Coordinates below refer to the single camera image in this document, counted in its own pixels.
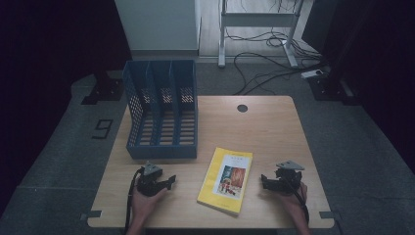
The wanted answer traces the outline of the dark curtain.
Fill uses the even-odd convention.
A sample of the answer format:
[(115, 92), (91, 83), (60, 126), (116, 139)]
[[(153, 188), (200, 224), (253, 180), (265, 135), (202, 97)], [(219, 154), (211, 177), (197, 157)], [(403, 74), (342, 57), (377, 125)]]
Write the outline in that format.
[(415, 0), (313, 0), (302, 39), (415, 173)]
[(65, 113), (72, 85), (129, 57), (115, 0), (0, 0), (0, 216)]

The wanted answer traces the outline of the black stand base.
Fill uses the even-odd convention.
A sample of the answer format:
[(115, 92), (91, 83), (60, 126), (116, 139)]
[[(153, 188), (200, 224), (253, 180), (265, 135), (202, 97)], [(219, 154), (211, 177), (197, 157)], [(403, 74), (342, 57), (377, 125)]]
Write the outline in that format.
[(336, 101), (347, 106), (358, 106), (360, 102), (343, 79), (328, 74), (317, 75), (307, 80), (316, 101)]
[(123, 82), (120, 78), (110, 78), (105, 70), (94, 72), (96, 84), (82, 105), (96, 105), (99, 101), (119, 101), (123, 94)]

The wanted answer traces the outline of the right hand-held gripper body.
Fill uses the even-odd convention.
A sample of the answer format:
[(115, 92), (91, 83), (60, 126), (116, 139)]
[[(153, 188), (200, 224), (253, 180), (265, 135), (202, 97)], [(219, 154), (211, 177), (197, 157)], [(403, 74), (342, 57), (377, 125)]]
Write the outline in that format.
[(277, 178), (275, 191), (286, 194), (297, 193), (300, 188), (302, 179), (301, 172), (303, 170), (303, 166), (293, 161), (286, 161), (277, 164), (277, 169), (275, 171)]

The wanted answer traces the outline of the white cabinet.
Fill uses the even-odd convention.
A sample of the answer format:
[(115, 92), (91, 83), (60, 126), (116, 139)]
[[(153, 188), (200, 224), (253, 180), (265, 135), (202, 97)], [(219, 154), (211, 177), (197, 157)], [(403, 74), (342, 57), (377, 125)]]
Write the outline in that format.
[(133, 56), (197, 56), (200, 0), (115, 0)]

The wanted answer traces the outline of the white metal desk frame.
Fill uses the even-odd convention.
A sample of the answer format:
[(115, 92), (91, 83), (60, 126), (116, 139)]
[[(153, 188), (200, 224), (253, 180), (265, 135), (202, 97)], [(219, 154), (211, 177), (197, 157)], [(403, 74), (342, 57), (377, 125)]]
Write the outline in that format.
[(292, 13), (228, 13), (227, 0), (219, 0), (218, 66), (224, 68), (225, 62), (225, 29), (227, 27), (288, 27), (287, 39), (283, 41), (286, 58), (292, 68), (297, 68), (298, 62), (294, 54), (294, 34), (300, 19), (304, 0), (299, 0)]

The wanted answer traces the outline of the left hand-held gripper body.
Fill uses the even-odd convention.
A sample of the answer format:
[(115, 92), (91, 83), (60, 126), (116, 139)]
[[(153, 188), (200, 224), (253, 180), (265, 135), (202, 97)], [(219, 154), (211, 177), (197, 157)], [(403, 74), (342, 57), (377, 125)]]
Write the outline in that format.
[(161, 190), (162, 183), (158, 179), (162, 176), (162, 169), (155, 164), (146, 162), (139, 170), (137, 190), (145, 196), (155, 196)]

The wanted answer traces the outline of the yellow book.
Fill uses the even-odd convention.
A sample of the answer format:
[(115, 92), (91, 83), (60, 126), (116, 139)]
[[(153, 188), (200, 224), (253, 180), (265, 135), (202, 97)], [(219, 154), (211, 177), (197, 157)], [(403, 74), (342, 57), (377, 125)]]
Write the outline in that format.
[(216, 148), (197, 202), (238, 216), (247, 188), (253, 154)]

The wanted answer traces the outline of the person's right hand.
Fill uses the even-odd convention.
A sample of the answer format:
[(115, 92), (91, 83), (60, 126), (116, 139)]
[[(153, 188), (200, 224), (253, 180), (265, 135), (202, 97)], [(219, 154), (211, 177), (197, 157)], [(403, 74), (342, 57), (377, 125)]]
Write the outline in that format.
[(307, 186), (302, 182), (296, 194), (277, 193), (276, 197), (281, 201), (287, 213), (291, 210), (299, 209), (302, 209), (304, 212), (303, 208), (307, 201)]

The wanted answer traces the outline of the person's left hand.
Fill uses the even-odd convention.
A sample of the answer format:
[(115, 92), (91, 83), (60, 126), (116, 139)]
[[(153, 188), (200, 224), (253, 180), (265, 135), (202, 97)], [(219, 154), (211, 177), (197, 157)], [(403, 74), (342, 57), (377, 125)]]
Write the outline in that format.
[(158, 201), (166, 194), (167, 189), (163, 188), (155, 196), (145, 196), (137, 189), (134, 190), (132, 196), (132, 214), (134, 220), (145, 220), (154, 211)]

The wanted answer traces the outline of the blue plastic file rack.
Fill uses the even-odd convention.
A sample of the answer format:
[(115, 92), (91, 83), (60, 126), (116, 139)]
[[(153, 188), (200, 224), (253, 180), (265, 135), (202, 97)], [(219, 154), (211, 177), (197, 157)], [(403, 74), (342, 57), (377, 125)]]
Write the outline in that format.
[(196, 64), (192, 60), (128, 61), (122, 74), (135, 160), (194, 159), (198, 147)]

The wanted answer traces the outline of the white power strip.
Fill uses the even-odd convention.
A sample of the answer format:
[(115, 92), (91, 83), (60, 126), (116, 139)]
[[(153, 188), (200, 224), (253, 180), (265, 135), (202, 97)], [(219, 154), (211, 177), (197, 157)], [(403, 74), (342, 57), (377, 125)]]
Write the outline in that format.
[(303, 79), (308, 79), (311, 77), (322, 75), (323, 73), (324, 72), (322, 70), (310, 70), (310, 71), (302, 72), (300, 74), (300, 77)]

